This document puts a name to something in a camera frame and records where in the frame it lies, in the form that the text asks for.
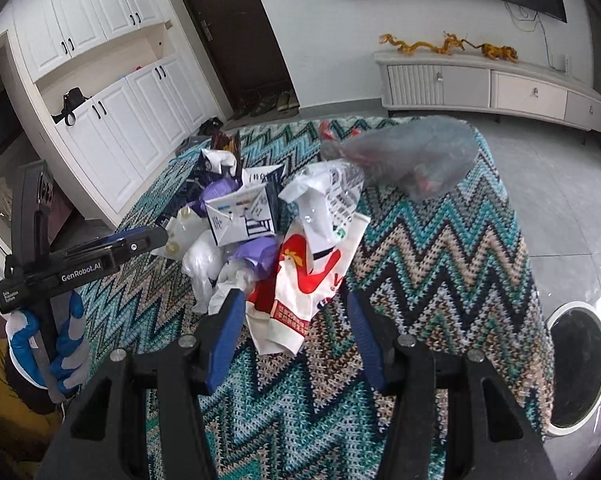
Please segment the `left blue white gloved hand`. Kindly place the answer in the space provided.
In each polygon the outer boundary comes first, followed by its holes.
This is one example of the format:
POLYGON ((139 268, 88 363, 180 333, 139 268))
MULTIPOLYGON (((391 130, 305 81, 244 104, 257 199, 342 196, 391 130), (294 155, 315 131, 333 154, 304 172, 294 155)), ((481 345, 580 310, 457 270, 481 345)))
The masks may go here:
POLYGON ((50 339, 43 338, 42 322, 29 310, 13 311, 5 325, 6 381, 39 414, 49 413, 74 396, 89 370, 90 344, 81 297, 66 292, 53 298, 51 306, 62 322, 51 325, 50 339))

